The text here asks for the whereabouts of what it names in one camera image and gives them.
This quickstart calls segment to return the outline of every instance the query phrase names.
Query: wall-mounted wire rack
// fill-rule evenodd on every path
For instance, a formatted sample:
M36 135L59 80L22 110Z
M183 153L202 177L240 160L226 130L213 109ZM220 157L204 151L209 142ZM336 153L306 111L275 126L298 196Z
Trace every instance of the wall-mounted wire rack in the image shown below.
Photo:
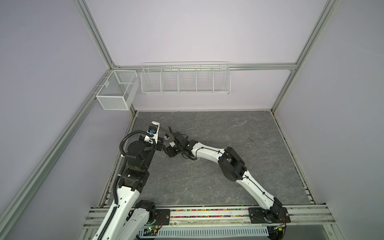
M228 62L143 63L142 66L141 90L144 94L231 92Z

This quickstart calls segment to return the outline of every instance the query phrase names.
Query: black cable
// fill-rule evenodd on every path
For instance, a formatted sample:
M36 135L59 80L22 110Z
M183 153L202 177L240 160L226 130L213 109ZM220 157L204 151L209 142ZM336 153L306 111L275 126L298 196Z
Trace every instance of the black cable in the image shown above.
M125 137L121 140L121 142L120 142L120 146L119 146L120 152L121 152L121 154L122 154L123 156L126 155L126 153L124 152L124 144L125 144L125 142L127 141L128 138L130 138L130 137L132 137L133 135L138 134L138 133L142 133L142 134L147 135L148 137L152 137L152 135L150 135L149 133L144 132L144 131L142 131L142 130L137 130L137 131L133 131L133 132L128 133L127 136L125 136Z
M132 213L133 213L133 210L131 210L131 211L128 212L128 217L127 217L126 221L128 221L128 220L131 218Z
M199 151L200 149L202 149L203 147L200 147L199 149L196 150L195 154L196 154L196 158L197 158L197 151Z
M269 233L268 238L269 239L272 239L272 240L282 240L284 238L284 234L285 234L286 228L283 227L282 230L279 230L279 229L269 230L270 228L271 227L268 227L268 233Z
M185 158L185 159L190 159L190 160L192 160L192 161L196 161L197 160L197 157L195 157L195 158L191 158L189 155L187 155L186 154L186 157L184 156L184 150L183 150L183 148L182 148L182 146L181 146L181 142L179 142L179 140L177 140L176 138L175 138L175 140L174 140L174 143L177 145L177 148L179 149L179 150L181 150L180 151L180 153L181 153L181 155L183 156L183 158Z
M118 208L118 207L113 207L112 212L111 212L111 214L109 215L108 220L107 220L107 222L105 223L103 229L101 230L101 232L100 232L100 234L99 234L97 240L101 240L101 239L103 238L104 233L105 233L105 231L107 230L108 225L109 225L110 222L112 221L113 215L115 215L115 212L116 212L117 208Z
M163 226L163 223L164 223L164 219L162 218L162 217L160 217L160 216L157 216L156 218L161 218L161 225L160 225L160 227L158 227L158 228L156 228L156 229L154 229L154 230L150 230L148 233L144 233L143 234L143 236L150 236L150 235L152 235L152 236L157 236L157 234L158 234L158 231L161 229L161 227Z
M282 240L284 238L284 235L285 235L285 231L287 230L287 223L285 222L285 218L282 217L282 220L284 221L284 228L283 228L283 235L281 236L280 240ZM271 234L271 233L278 233L280 230L277 228L275 230L271 230L269 231L268 230L268 233Z
M132 137L133 135L138 134L138 133L142 133L142 134L147 135L148 137L152 137L149 133L144 132L144 131L142 131L142 130L137 130L137 131L133 131L133 132L128 133L127 136L125 136L125 137L121 140L120 145L119 145L120 152L121 152L121 154L122 154L123 156L126 155L126 152L124 152L124 144L125 144L125 142L127 141L128 138L130 138L130 137ZM119 182L119 179L120 179L120 177L121 177L121 174L124 172L125 165L127 165L127 159L124 157L124 162L123 162L123 164L122 164L122 166L121 166L121 168L120 168L119 174L116 176L115 181L113 182L113 185L112 185L112 192L113 192L113 197L114 197L114 203L115 203L116 205L119 205L118 182ZM112 219L113 219L113 216L115 215L115 212L116 212L117 208L118 208L117 206L113 207L112 212L111 212L111 214L109 215L107 222L105 223L103 229L101 230L101 232L100 232L100 234L99 234L99 236L98 236L98 238L97 238L98 240L101 240L101 239L103 238L104 233L105 233L105 231L107 230L109 224L111 223L111 221L112 221Z
M259 186L256 184L256 183L254 183L247 175L245 175L245 178L247 178L249 181L251 181L262 193L263 193L263 195L265 195L267 198L269 198L270 200L272 200L273 202L275 202L273 199L271 199L270 197L268 197L268 195L266 195L265 194L265 192L263 192L260 188L259 188ZM283 212L285 212L284 211L284 208L282 207L282 206L280 206L279 204L277 204L282 210L283 210ZM283 237L284 237L284 235L285 235L285 230L287 229L287 223L286 223L286 221L285 221L285 218L283 219L283 221L284 221L284 232L283 232L283 236L281 237L281 239L283 239Z
M265 192L263 192L260 188L259 188L259 186L256 184L256 183L254 183L247 175L245 175L245 178L247 178L249 181L251 181L262 193L263 193L263 195L265 195L267 198L269 198L270 200L272 200L273 202L275 202L275 200L273 200L273 199L271 199L270 197L268 197L268 195L266 195L265 194Z
M214 149L210 149L210 148L207 148L207 147L201 147L201 148L199 148L199 149L196 150L196 156L197 156L197 151L199 151L199 150L202 149L202 148L205 148L205 149L208 149L208 150L211 150L211 151L214 151L214 152L223 154L222 152L220 152L220 151L216 151L216 150L214 150Z

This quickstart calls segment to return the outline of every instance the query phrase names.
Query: gray marble surface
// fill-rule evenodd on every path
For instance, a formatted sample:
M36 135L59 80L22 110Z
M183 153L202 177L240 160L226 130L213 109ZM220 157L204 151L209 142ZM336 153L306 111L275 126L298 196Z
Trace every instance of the gray marble surface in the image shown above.
M205 145L232 147L252 176L283 204L309 204L293 161L268 111L139 112L133 130L157 121ZM134 136L129 142L137 140ZM149 179L139 197L157 206L257 204L239 184L206 159L156 151Z

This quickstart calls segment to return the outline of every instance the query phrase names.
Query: black bracket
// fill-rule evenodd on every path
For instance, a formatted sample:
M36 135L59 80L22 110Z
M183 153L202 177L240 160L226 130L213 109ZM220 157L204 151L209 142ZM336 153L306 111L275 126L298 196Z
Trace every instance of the black bracket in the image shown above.
M142 208L149 212L149 221L153 221L156 218L156 206L154 202L140 200L135 205L135 209Z
M139 172L128 169L121 175L118 186L130 187L131 191L137 190L141 193L148 177L148 171Z
M227 147L224 154L218 158L217 163L224 176L232 182L243 180L243 174L247 170L247 167L233 148Z
M163 149L164 138L157 137L156 150L161 151Z
M248 213L251 223L290 223L291 218L287 216L287 208L283 207L281 212L284 214L273 214L271 210L262 209L261 207L249 207Z
M170 209L156 209L155 215L156 222L153 225L169 225L170 220Z

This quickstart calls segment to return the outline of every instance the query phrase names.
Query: metal rod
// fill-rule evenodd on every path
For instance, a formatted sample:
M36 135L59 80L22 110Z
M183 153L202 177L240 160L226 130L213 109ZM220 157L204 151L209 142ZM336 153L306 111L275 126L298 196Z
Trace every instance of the metal rod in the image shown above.
M297 171L297 173L298 173L298 175L300 177L300 180L301 180L301 183L303 184L303 187L308 187L307 184L306 184L306 181L305 181L305 179L303 177L304 174L303 174L301 168L299 167L299 165L297 164L296 158L293 157L293 153L291 152L290 148L288 147L288 143L286 142L285 136L283 135L283 132L281 131L280 125L277 122L277 119L276 119L275 115L272 112L271 112L271 115L273 117L273 120L275 121L277 129L279 130L281 138L284 141L285 147L287 148L288 152L290 152L291 159L293 161L293 164L295 165L296 171Z
M214 69L212 68L212 91L215 91L215 75L214 75Z
M76 114L72 117L70 122L61 132L59 137L55 140L47 154L37 165L33 173L30 175L24 186L17 193L15 198L9 204L3 215L0 217L0 240L6 239L11 230L36 195L40 186L55 166L57 160L64 152L72 137L75 135L77 129L83 123L85 117L88 115L96 101L96 93L99 91L101 85L105 82L105 77L111 71L106 71L104 76L100 79L99 83L91 91L88 98L81 105Z
M170 68L171 65L153 65L153 68ZM219 65L172 65L172 68L214 68ZM116 70L135 70L141 72L143 66L117 66ZM244 71L244 70L294 70L296 63L247 63L247 64L230 64L229 70L231 71Z
M136 112L135 112L134 114L132 114L132 116L131 116L131 120L130 120L130 122L129 122L129 124L128 124L128 127L127 127L127 131L125 132L125 136L126 136L128 133L132 132L132 129L133 129L133 126L134 126L134 124L135 124L137 115L138 115L138 113L136 113ZM99 207L103 207L103 205L105 204L105 200L107 199L107 196L108 196L108 194L109 194L109 190L110 190L110 188L111 188L111 186L112 186L112 183L113 183L113 181L115 180L115 178L116 178L116 176L117 176L117 174L118 174L119 166L120 166L120 164L121 164L121 160L122 160L122 158L121 158L121 153L120 153L120 151L119 151L119 152L118 152L118 155L117 155L117 158L116 158L116 161L115 161L115 165L113 166L113 170L112 170L112 172L111 172L111 175L110 175L110 177L109 177L109 180L108 180L108 182L107 182L107 185L105 186L104 193L103 193L103 195L102 195L102 197L101 197L101 199L100 199L100 201L99 201Z
M131 106L129 107L129 110L131 111L132 116L134 116L134 115L136 114L136 109L135 109L135 107L133 106L133 104L131 104Z
M328 0L327 3L325 4L315 27L313 28L310 37L308 38L307 42L305 43L305 46L303 50L300 53L300 56L296 62L296 69L291 69L291 73L288 76L288 79L285 81L285 84L283 85L283 88L281 89L279 95L276 98L275 103L273 104L272 107L272 112L275 112L277 108L279 107L281 101L283 100L284 96L289 90L289 87L291 86L292 82L295 80L297 73L299 70L302 68L303 63L305 60L308 58L309 53L313 49L314 45L316 44L319 36L323 32L323 29L325 25L327 24L330 16L333 14L335 11L336 7L339 5L340 0Z
M180 70L178 69L177 70L177 92L180 92L180 90L179 90L179 74L180 74Z
M258 207L258 206L156 206L157 209L171 209L170 212L170 225L163 226L164 228L170 227L180 227L181 225L185 227L211 227L214 226L244 226L244 221L247 223L246 226L253 225L250 223L248 216L249 207ZM329 211L326 205L284 205L283 207L287 208L288 214L291 218L291 223L287 225L335 225L336 222ZM213 213L212 215L219 214L224 215L224 217L202 217L202 218L180 218L180 216L195 216L195 215L206 215L206 211L193 211L198 209L237 209L237 210L211 210L209 212ZM108 212L108 208L99 208L99 209L90 209L87 220L84 223L84 229L87 228L99 228L104 217ZM245 215L245 217L230 217L234 212L239 213L240 215ZM276 226L280 223L257 223L254 225L264 225L264 226Z
M111 55L108 52L108 49L100 35L100 32L96 26L95 21L92 18L91 12L88 8L88 5L85 0L73 0L74 4L77 7L77 10L87 27L87 30L89 32L89 35L91 36L92 40L94 41L96 47L98 48L105 65L108 69L114 68L115 64L112 61Z
M161 73L163 72L163 69L160 70L160 92L162 92L161 90Z

